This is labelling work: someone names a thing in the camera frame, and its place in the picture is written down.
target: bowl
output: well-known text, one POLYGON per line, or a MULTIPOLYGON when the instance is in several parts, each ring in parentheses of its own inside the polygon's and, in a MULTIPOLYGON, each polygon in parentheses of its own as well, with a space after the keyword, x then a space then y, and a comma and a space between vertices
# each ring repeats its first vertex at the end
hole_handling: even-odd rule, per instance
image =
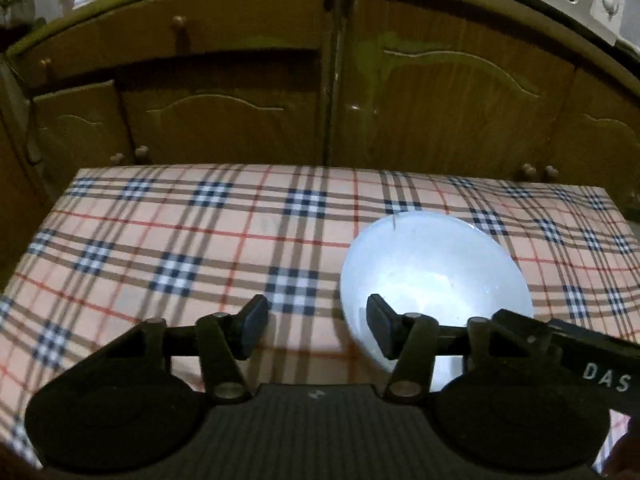
MULTIPOLYGON (((379 294, 398 313, 419 312, 441 325, 466 326, 505 308, 533 316, 527 283, 509 254, 462 220, 426 211, 374 222, 353 241, 340 274, 344 319, 356 343, 387 372, 367 325, 367 298, 379 294)), ((431 391, 462 374, 462 357, 439 356, 431 391)))

